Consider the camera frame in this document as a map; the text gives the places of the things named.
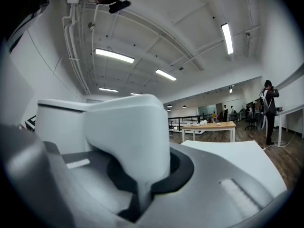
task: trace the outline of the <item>black sleeve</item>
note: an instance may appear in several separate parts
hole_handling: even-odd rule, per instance
[[[279,94],[279,92],[278,92],[278,90],[277,89],[275,89],[275,91],[273,92],[273,91],[267,91],[267,96],[268,97],[279,97],[280,96],[280,94]]]

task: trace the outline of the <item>black hair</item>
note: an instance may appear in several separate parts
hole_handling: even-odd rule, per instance
[[[270,80],[266,80],[266,81],[265,81],[265,84],[264,84],[264,87],[266,88],[266,87],[268,87],[269,85],[272,86]]]

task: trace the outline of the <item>chair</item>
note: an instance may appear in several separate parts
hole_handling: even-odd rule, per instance
[[[251,127],[251,129],[252,129],[252,128],[255,128],[255,127],[257,128],[257,126],[254,126],[254,125],[253,125],[254,123],[257,122],[256,116],[253,115],[253,114],[251,114],[251,113],[249,113],[249,112],[246,113],[245,122],[246,122],[246,123],[249,123],[249,125],[245,128],[245,130],[246,130],[247,128],[249,128],[249,127]]]

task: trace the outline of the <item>black jacket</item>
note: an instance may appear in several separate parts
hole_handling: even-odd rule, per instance
[[[268,105],[270,104],[270,101],[271,101],[271,99],[272,99],[272,101],[271,101],[271,104],[270,104],[270,106],[269,106],[269,110],[268,110],[268,112],[269,113],[272,113],[272,114],[275,114],[276,113],[276,106],[275,106],[275,99],[274,99],[274,97],[279,97],[280,96],[280,94],[279,94],[279,92],[278,92],[278,90],[277,89],[275,89],[275,91],[273,92],[273,91],[271,91],[271,90],[268,90],[267,91],[267,94],[266,94],[266,100],[267,100],[267,103],[268,103]]]

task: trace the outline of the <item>floor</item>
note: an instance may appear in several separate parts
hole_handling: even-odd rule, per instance
[[[245,130],[247,124],[248,123],[246,123],[245,120],[236,123],[236,142],[255,140],[261,148],[267,147],[268,145],[265,143],[265,129],[260,135],[257,129],[251,130],[250,128],[247,128]],[[282,130],[282,141],[285,141],[286,144],[293,136],[293,133],[287,133]],[[277,141],[277,138],[278,129],[272,134],[273,141]],[[186,134],[185,139],[193,140],[193,135]],[[195,140],[203,142],[229,142],[230,133],[228,131],[206,131],[202,135],[195,135]],[[181,133],[170,133],[170,141],[182,143]],[[295,135],[288,146],[280,148],[269,147],[265,150],[265,153],[280,172],[287,188],[293,188],[304,167],[304,139]]]

